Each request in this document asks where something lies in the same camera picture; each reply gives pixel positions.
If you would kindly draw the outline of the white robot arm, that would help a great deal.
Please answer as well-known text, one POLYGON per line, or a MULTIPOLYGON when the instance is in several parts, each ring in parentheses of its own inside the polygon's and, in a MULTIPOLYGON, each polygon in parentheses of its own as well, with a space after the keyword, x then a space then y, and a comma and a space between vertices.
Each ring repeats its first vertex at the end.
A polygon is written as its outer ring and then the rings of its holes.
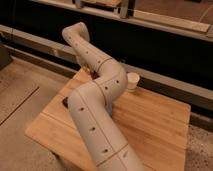
POLYGON ((144 171, 138 155, 106 110, 126 89, 125 69, 89 42, 83 22, 64 28, 62 35, 77 57, 98 74, 68 96, 71 117, 97 171, 144 171))

